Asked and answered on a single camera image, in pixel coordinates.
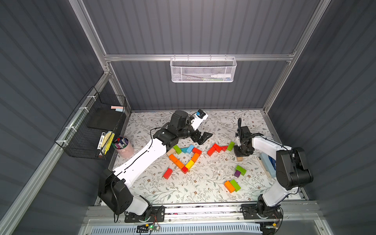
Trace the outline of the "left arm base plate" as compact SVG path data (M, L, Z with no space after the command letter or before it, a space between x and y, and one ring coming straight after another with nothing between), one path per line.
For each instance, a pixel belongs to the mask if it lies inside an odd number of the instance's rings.
M164 222L165 219L165 206L151 206L142 215L136 215L132 212L125 212L125 223L152 223Z

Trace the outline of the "red block low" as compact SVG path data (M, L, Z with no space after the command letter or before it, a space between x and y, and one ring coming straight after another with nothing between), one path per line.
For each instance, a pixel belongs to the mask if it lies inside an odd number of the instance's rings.
M214 145L213 145L213 148L214 148L218 153L222 151L222 147L220 147L220 146L217 145L217 144L214 144Z

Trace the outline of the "orange block bottom pair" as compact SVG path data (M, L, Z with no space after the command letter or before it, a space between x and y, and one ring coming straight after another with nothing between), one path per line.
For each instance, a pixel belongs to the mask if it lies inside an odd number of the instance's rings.
M229 193L233 193L235 191L235 187L230 183L230 181L226 181L224 183L224 186L226 188L226 190L229 192Z

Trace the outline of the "red small block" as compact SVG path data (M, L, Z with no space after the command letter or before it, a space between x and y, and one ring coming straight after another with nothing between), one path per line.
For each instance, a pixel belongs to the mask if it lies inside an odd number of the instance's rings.
M186 167L186 166L184 166L184 167L182 167L182 172L184 173L184 174L186 174L188 171L189 171L189 169Z

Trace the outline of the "green block bottom pair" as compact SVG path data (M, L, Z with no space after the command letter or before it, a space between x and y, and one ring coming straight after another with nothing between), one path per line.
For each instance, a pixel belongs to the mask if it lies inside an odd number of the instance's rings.
M234 187L236 192L238 192L241 189L240 185L235 180L231 180L230 183Z

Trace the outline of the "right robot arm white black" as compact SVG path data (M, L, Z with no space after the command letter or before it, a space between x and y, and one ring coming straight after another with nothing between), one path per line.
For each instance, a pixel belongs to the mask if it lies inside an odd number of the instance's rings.
M287 196L297 193L299 188L313 181L306 153L302 148L284 146L261 133L251 133L247 126L241 125L240 119L236 139L236 157L250 156L255 150L259 150L276 161L277 180L270 189L258 197L259 213L276 208Z

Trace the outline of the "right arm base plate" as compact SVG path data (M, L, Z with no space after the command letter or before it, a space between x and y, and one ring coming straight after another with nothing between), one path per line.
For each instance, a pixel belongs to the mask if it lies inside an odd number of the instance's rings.
M269 207L261 202L256 204L241 204L240 212L244 219L282 219L283 212L280 206Z

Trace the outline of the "red long block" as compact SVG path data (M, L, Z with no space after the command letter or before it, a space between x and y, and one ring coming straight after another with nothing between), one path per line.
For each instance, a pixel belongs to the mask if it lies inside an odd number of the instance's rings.
M168 168L166 172L164 173L163 177L167 180L172 175L173 170L171 168Z

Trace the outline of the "light blue block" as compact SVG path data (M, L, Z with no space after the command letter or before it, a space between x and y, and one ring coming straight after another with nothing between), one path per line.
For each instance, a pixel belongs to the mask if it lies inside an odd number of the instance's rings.
M194 149L194 145L190 145L190 146L187 148L186 153L191 154L192 151L193 151L193 149Z

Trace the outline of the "yellow block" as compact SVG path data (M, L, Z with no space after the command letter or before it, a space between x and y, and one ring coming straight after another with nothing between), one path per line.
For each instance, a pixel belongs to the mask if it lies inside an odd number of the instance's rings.
M186 164L186 168L188 170L190 170L193 166L194 166L195 162L193 160L190 160L187 164Z

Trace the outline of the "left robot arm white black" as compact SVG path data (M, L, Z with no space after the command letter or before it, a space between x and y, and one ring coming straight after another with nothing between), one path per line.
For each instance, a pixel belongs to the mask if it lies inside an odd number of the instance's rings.
M126 163L114 170L105 169L99 177L99 198L115 215L128 212L148 219L152 204L142 196L133 195L130 188L139 176L158 158L176 146L181 139L190 138L202 145L212 134L201 133L198 127L208 118L208 114L199 109L190 115L185 111L175 111L168 123L156 127L146 146Z

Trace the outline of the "orange block low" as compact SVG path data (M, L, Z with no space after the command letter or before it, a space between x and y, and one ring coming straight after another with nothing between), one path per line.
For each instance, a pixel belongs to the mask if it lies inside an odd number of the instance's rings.
M184 165L181 161L179 161L179 160L177 160L177 161L175 162L175 165L176 165L178 168L180 168L180 169L182 169L183 167L185 167L185 165Z

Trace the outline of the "beige wooden block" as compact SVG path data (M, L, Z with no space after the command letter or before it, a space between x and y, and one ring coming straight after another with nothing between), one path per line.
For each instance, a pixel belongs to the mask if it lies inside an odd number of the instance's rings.
M170 155L173 155L173 154L175 154L176 153L176 150L174 149L174 148L171 148L167 153L166 153L166 155L167 156L170 156Z

